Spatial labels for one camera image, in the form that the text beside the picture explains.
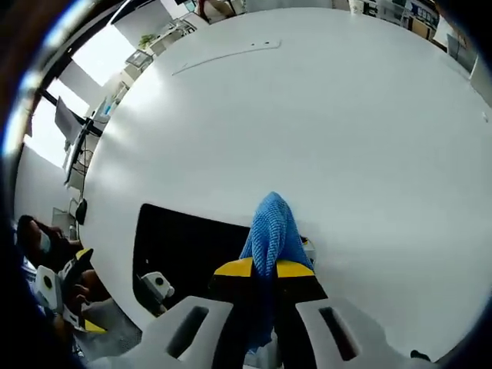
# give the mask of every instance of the blue cloth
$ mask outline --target blue cloth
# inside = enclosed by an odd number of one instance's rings
[[[253,257],[253,265],[263,287],[261,321],[253,333],[250,349],[256,350],[271,340],[273,307],[271,281],[277,260],[295,261],[313,270],[302,248],[301,237],[292,211],[285,200],[271,192],[258,206],[246,245],[239,258]]]

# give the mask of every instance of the white table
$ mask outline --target white table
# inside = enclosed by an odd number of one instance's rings
[[[265,40],[281,46],[175,73]],[[244,15],[176,42],[127,93],[88,170],[81,239],[101,280],[145,327],[131,289],[141,205],[249,225],[275,190],[329,295],[402,353],[446,354],[492,281],[492,111],[459,71],[409,31],[327,9]]]

